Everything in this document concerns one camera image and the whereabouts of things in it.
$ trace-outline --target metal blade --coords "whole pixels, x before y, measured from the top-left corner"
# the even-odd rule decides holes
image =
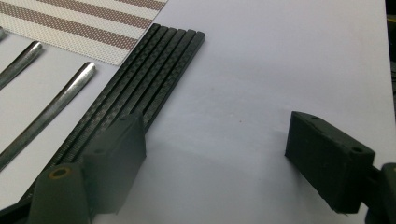
[[[1,74],[0,90],[2,90],[14,77],[16,77],[25,67],[36,59],[43,49],[43,45],[38,41],[33,41]]]
[[[94,63],[84,63],[66,86],[55,96],[35,120],[0,154],[2,171],[91,80]]]

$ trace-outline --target screw hole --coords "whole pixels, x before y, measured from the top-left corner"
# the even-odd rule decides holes
[[[70,172],[71,172],[70,168],[61,167],[61,168],[58,168],[58,169],[52,171],[49,174],[49,179],[60,179],[60,178],[65,177],[66,175],[69,175]]]
[[[354,152],[357,152],[357,153],[362,153],[362,152],[363,152],[363,149],[361,149],[361,148],[359,148],[359,147],[353,147],[352,150],[353,150]]]

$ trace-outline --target carbon fiber strip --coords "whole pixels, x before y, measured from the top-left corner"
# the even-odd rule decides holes
[[[205,34],[153,24],[44,168],[80,162],[90,141],[117,118],[143,113],[146,131],[205,40]],[[33,195],[33,184],[22,200]]]

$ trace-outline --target black plastic part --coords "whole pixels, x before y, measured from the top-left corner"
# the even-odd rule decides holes
[[[396,163],[382,166],[380,192],[389,223],[396,224]]]
[[[374,156],[325,120],[292,112],[286,157],[334,211],[359,211]]]
[[[117,120],[83,153],[83,170],[94,213],[118,212],[146,158],[142,116]]]
[[[396,15],[396,1],[395,0],[385,0],[387,14]]]
[[[143,114],[147,131],[204,40],[200,32],[153,24],[44,170],[81,163],[81,153],[95,136],[134,111]],[[32,197],[33,188],[34,184],[22,200]]]
[[[1,224],[24,224],[29,215],[31,200],[15,203],[0,211]]]
[[[378,217],[371,209],[367,211],[366,218],[364,219],[366,224],[390,224],[387,219]]]
[[[364,190],[361,201],[370,208],[370,214],[367,213],[367,217],[371,217],[370,220],[372,222],[374,220],[385,222],[388,219],[381,197],[380,179],[381,172],[375,167],[372,167],[370,173],[366,176],[366,181],[361,186]]]
[[[58,165],[38,177],[27,223],[91,223],[78,164]]]

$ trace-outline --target mesh sheet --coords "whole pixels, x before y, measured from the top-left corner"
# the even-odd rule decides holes
[[[0,0],[7,31],[119,65],[167,0]]]

